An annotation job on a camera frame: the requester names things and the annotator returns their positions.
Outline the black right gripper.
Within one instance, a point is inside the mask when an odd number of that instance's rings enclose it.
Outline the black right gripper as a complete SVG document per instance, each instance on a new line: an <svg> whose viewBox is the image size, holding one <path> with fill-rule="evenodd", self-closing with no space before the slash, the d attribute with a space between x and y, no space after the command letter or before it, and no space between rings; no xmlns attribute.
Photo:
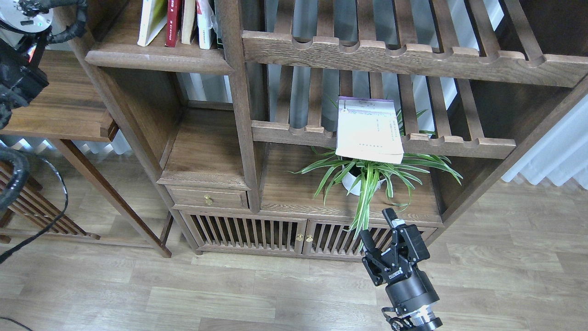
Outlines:
<svg viewBox="0 0 588 331"><path fill-rule="evenodd" d="M406 225L395 210L382 210L384 220L391 229L391 244L381 252L369 230L359 231L365 256L362 262L374 285L387 284L385 291L391 307L382 308L383 314L395 312L396 317L385 315L387 322L440 322L432 305L439 296L425 272L417 263L430 257L416 225Z"/></svg>

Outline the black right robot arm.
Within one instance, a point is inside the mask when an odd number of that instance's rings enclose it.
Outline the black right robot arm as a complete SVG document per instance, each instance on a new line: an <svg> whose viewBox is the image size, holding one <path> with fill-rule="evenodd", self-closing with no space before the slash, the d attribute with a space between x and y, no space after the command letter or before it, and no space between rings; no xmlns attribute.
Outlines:
<svg viewBox="0 0 588 331"><path fill-rule="evenodd" d="M387 284L391 307L382 308L393 331L434 331L442 321L432 311L439 296L417 263L430 257L417 226L407 225L391 208L382 211L391 229L391 244L378 249L368 230L360 231L365 257L362 262L374 285Z"/></svg>

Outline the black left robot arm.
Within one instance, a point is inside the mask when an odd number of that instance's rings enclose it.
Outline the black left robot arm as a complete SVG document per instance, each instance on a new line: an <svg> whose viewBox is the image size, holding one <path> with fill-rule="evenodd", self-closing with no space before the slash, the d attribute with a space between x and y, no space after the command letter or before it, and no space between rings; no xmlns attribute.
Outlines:
<svg viewBox="0 0 588 331"><path fill-rule="evenodd" d="M53 8L76 6L76 20L62 32L52 32ZM12 110L27 107L49 85L48 77L39 68L40 60L47 45L60 44L76 37L82 37L88 21L87 0L2 0L1 28L21 34L15 47L1 39L1 129L12 117ZM30 165L27 152L1 146L1 161L13 166L12 177L1 191L1 209L6 209L27 183ZM50 230L65 215L68 206L68 191L65 182L55 166L44 157L34 155L48 164L62 184L65 195L63 210L50 224L35 235L25 239L1 255L1 263L33 240Z"/></svg>

